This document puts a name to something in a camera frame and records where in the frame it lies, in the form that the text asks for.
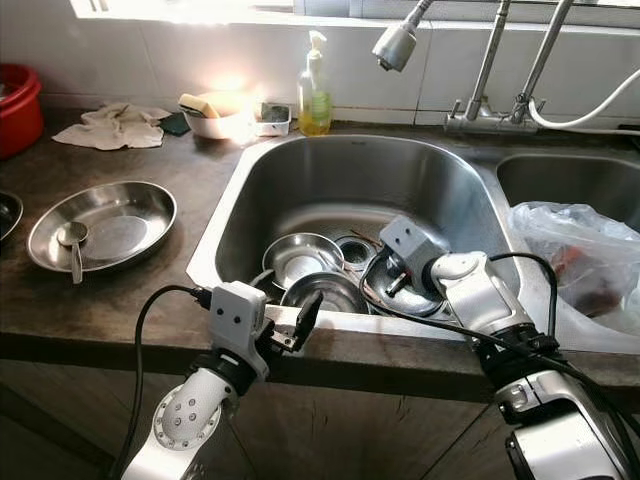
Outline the stainless steel double sink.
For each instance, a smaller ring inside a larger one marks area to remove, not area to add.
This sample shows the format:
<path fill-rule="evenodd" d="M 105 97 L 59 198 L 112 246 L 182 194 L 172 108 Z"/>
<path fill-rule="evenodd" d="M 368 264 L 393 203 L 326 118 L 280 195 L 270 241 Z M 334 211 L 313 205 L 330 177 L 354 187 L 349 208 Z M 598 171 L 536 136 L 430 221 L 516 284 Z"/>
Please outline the stainless steel double sink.
<path fill-rule="evenodd" d="M 283 236 L 378 237 L 408 218 L 445 250 L 493 253 L 494 273 L 545 326 L 547 279 L 508 223 L 527 201 L 588 204 L 640 229 L 640 154 L 384 134 L 262 143 L 239 155 L 186 270 L 202 287 L 248 282 Z"/>

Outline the oval steel plate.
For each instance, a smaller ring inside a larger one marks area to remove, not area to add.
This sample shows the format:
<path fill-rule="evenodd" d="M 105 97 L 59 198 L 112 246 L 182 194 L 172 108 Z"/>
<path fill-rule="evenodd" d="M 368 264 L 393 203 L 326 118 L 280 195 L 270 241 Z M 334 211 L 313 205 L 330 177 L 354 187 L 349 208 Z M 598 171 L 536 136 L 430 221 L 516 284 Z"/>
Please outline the oval steel plate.
<path fill-rule="evenodd" d="M 70 221 L 87 227 L 81 242 L 83 273 L 124 268 L 151 255 L 173 228 L 177 201 L 169 189 L 145 180 L 118 180 L 82 189 L 50 207 L 29 230 L 28 259 L 38 268 L 69 273 L 73 253 L 58 241 Z"/>

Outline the thin dark stick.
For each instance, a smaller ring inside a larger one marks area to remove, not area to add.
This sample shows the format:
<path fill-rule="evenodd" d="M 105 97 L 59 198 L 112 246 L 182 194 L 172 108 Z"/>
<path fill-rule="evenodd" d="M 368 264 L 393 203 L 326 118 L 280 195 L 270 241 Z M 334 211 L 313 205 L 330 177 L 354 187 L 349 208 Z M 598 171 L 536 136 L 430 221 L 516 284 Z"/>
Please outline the thin dark stick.
<path fill-rule="evenodd" d="M 352 236 L 356 236 L 356 237 L 362 239 L 362 241 L 370 243 L 372 248 L 374 248 L 374 250 L 380 250 L 380 248 L 383 247 L 383 243 L 381 243 L 379 241 L 379 239 L 376 239 L 376 238 L 371 237 L 371 236 L 366 236 L 365 233 L 358 232 L 358 230 L 349 229 L 349 233 L 351 233 Z"/>

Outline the white plastic tub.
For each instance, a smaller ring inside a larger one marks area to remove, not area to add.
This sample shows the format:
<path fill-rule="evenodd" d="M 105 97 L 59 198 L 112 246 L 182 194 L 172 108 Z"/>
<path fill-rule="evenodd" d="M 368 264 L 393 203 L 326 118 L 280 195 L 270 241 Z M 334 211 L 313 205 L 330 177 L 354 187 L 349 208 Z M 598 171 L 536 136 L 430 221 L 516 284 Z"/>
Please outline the white plastic tub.
<path fill-rule="evenodd" d="M 613 310 L 589 317 L 557 298 L 556 338 L 566 349 L 582 352 L 640 355 L 640 310 Z"/>

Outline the red plastic basin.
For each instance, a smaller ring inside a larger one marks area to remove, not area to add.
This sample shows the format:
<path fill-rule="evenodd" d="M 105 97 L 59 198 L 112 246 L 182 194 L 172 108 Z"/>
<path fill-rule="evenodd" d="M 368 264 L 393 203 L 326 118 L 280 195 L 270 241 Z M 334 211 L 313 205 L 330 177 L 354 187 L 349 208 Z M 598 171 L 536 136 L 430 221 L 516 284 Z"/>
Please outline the red plastic basin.
<path fill-rule="evenodd" d="M 44 114 L 38 96 L 42 82 L 26 65 L 0 65 L 3 97 L 0 102 L 0 159 L 8 159 L 33 145 L 44 132 Z"/>

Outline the round steel plate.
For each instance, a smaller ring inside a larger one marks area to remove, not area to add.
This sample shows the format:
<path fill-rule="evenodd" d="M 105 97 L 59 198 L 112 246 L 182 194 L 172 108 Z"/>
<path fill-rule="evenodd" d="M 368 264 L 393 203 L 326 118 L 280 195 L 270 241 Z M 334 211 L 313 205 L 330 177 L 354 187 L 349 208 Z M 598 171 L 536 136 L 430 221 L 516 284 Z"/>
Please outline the round steel plate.
<path fill-rule="evenodd" d="M 18 196 L 6 191 L 0 192 L 1 241 L 5 241 L 17 228 L 20 219 L 22 219 L 23 211 L 24 205 Z"/>

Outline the green scouring pad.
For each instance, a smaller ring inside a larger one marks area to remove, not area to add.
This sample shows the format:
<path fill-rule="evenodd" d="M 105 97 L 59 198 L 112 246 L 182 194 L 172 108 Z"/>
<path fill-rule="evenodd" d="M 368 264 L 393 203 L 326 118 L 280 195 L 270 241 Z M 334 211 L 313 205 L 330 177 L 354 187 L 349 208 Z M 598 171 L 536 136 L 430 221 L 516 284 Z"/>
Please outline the green scouring pad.
<path fill-rule="evenodd" d="M 178 113 L 178 111 L 174 111 L 174 113 L 170 113 L 168 116 L 160 119 L 157 127 L 164 133 L 172 134 L 172 136 L 175 137 L 182 137 L 183 134 L 191 132 L 186 114 Z"/>

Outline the steel sink drain strainer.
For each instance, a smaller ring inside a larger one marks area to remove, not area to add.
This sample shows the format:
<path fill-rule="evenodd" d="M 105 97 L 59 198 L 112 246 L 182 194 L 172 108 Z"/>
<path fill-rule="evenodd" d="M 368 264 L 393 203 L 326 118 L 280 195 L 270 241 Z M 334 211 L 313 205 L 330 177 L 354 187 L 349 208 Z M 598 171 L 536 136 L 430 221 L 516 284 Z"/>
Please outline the steel sink drain strainer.
<path fill-rule="evenodd" d="M 343 236 L 335 239 L 344 262 L 349 269 L 362 271 L 375 256 L 375 247 L 366 239 L 357 236 Z"/>

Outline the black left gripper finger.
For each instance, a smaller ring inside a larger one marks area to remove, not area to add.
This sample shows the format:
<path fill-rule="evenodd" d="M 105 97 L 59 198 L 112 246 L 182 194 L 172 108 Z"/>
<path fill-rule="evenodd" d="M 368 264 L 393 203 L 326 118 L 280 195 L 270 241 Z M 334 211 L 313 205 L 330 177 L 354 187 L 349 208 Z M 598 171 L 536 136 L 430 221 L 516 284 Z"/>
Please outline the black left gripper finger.
<path fill-rule="evenodd" d="M 297 317 L 297 351 L 301 351 L 317 323 L 317 315 L 323 306 L 324 293 L 314 292 L 305 298 Z"/>

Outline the steel spoon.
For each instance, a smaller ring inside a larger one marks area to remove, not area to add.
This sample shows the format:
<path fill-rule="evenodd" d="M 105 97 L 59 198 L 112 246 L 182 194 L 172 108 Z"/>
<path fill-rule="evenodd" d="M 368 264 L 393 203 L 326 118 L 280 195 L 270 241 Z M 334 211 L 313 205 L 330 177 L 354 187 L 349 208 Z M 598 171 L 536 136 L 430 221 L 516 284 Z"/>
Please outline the steel spoon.
<path fill-rule="evenodd" d="M 81 244 L 87 236 L 87 225 L 79 221 L 69 221 L 56 236 L 60 246 L 67 247 L 70 251 L 70 276 L 76 285 L 81 284 L 84 279 Z"/>

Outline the steel spray head faucet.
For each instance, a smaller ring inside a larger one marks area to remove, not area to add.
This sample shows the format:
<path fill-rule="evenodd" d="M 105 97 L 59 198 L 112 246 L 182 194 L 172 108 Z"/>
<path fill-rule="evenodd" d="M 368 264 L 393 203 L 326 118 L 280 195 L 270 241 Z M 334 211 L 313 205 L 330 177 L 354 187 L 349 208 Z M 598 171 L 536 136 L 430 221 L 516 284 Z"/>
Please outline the steel spray head faucet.
<path fill-rule="evenodd" d="M 381 69 L 402 72 L 417 45 L 416 29 L 434 3 L 435 0 L 417 0 L 401 22 L 384 29 L 371 50 Z"/>

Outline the steel twin pipe faucet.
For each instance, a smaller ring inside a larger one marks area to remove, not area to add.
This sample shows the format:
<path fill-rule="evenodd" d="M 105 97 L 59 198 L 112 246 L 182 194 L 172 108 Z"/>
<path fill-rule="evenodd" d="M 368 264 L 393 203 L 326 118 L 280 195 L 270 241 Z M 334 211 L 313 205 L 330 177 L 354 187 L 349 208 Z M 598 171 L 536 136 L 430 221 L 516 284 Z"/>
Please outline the steel twin pipe faucet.
<path fill-rule="evenodd" d="M 495 134 L 532 134 L 539 131 L 536 125 L 525 123 L 536 106 L 532 92 L 539 82 L 541 73 L 544 72 L 550 52 L 556 45 L 557 37 L 566 23 L 567 15 L 570 13 L 572 5 L 575 4 L 575 0 L 558 0 L 556 9 L 549 19 L 547 31 L 541 37 L 538 55 L 532 61 L 524 86 L 515 96 L 511 111 L 500 113 L 500 111 L 493 111 L 489 108 L 485 91 L 494 61 L 497 59 L 500 38 L 506 32 L 512 1 L 499 0 L 488 41 L 486 41 L 483 63 L 477 73 L 474 91 L 465 101 L 460 99 L 454 102 L 451 113 L 445 116 L 447 131 Z"/>

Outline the wooden base cabinet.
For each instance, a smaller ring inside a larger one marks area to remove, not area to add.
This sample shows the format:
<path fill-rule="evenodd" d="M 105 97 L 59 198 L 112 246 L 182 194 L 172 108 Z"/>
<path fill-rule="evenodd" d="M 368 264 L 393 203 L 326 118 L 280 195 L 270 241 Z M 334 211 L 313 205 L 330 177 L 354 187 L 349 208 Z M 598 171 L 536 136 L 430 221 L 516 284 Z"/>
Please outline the wooden base cabinet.
<path fill-rule="evenodd" d="M 6 392 L 118 452 L 131 412 L 131 372 L 0 362 Z M 515 480 L 508 428 L 490 404 L 257 384 L 232 434 L 205 457 L 206 480 Z"/>

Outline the yellow sponge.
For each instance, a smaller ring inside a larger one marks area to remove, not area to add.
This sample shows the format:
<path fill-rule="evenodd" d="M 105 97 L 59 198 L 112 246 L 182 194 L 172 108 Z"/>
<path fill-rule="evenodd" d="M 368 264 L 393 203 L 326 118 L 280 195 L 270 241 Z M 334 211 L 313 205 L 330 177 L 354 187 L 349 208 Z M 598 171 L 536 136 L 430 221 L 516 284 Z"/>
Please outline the yellow sponge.
<path fill-rule="evenodd" d="M 183 113 L 198 116 L 198 118 L 218 119 L 221 114 L 215 109 L 214 105 L 204 96 L 192 95 L 192 93 L 183 93 L 178 100 L 179 108 Z"/>

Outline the crumpled white cloth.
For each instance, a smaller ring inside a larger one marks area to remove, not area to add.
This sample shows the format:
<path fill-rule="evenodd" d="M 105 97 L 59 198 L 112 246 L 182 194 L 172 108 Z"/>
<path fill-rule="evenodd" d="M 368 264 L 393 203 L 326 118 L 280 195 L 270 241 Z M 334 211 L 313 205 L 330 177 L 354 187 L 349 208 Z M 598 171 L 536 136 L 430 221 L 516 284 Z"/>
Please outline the crumpled white cloth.
<path fill-rule="evenodd" d="M 78 124 L 54 134 L 52 140 L 102 151 L 159 147 L 163 145 L 159 124 L 170 115 L 170 111 L 160 108 L 114 102 L 82 114 Z"/>

